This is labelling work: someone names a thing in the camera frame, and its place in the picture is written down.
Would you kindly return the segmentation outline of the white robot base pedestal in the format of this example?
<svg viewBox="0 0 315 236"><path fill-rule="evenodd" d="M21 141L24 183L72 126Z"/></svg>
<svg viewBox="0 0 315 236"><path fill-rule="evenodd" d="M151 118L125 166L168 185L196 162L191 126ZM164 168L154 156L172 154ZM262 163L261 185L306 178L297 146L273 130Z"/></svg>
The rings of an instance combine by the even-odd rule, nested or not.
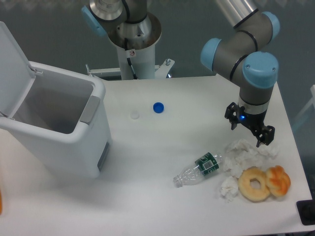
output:
<svg viewBox="0 0 315 236"><path fill-rule="evenodd" d="M156 16L148 12L140 23L121 23L108 37L117 50L122 80L155 78L155 46L161 37Z"/></svg>

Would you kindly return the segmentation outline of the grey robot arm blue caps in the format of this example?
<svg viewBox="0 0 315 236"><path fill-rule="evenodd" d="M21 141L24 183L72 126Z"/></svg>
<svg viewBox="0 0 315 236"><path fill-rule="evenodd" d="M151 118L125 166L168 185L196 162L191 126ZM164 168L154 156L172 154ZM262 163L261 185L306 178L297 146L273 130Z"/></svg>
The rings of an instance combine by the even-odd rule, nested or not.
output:
<svg viewBox="0 0 315 236"><path fill-rule="evenodd" d="M235 30L229 41L212 38L201 50L200 61L240 89L225 118L232 128L249 129L259 145L270 144L275 128L264 124L279 63L261 49L280 31L278 18L261 12L251 0L219 0L217 5ZM91 0L81 13L95 34L108 36L116 46L121 78L154 79L155 45L161 36L159 20L147 10L145 0Z"/></svg>

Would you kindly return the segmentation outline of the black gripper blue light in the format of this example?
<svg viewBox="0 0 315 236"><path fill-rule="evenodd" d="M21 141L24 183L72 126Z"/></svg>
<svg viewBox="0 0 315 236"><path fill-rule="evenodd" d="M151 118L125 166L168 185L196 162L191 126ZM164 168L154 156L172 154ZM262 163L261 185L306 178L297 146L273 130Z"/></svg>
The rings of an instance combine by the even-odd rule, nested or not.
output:
<svg viewBox="0 0 315 236"><path fill-rule="evenodd" d="M238 124L242 124L244 127L254 133L257 138L256 147L261 145L270 145L274 140L275 128L273 126L265 126L264 119L267 111L259 114L250 114L245 111L245 107L238 106L238 104L232 102L225 111L224 117L229 120L231 124L231 130L234 130Z"/></svg>

